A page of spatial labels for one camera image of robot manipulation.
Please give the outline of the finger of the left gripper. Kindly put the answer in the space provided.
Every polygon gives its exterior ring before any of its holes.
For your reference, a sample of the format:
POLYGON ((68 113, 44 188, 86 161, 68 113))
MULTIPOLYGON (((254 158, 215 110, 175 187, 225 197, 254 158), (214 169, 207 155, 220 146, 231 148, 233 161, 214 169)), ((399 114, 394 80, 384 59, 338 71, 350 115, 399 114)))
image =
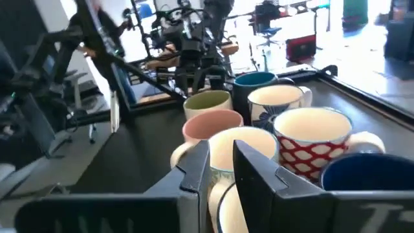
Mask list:
POLYGON ((176 86, 182 91, 182 93, 188 95, 188 79, 187 72, 185 69, 176 69, 175 70, 175 81, 176 86))
POLYGON ((205 86, 205 81, 209 81, 211 90, 223 89, 224 81, 227 77, 227 70, 220 65, 212 65, 208 68, 199 69, 195 72, 193 79, 193 91, 199 91, 205 86))

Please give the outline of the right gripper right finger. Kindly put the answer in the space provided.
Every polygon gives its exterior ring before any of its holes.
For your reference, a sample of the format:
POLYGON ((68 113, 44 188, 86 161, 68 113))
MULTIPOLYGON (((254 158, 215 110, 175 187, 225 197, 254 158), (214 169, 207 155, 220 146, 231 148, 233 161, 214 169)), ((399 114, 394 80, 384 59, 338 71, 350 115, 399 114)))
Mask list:
POLYGON ((328 233, 333 198, 249 146, 234 141, 235 182, 250 232, 328 233))

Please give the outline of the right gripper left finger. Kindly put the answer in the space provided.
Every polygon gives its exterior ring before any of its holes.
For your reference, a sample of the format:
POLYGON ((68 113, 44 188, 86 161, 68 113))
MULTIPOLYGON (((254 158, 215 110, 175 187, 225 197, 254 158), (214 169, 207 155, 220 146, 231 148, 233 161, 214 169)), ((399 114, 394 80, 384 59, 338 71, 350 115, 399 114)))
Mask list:
POLYGON ((205 233, 212 231, 207 210, 210 154, 201 141, 159 182, 144 192, 152 198, 145 232, 205 233))

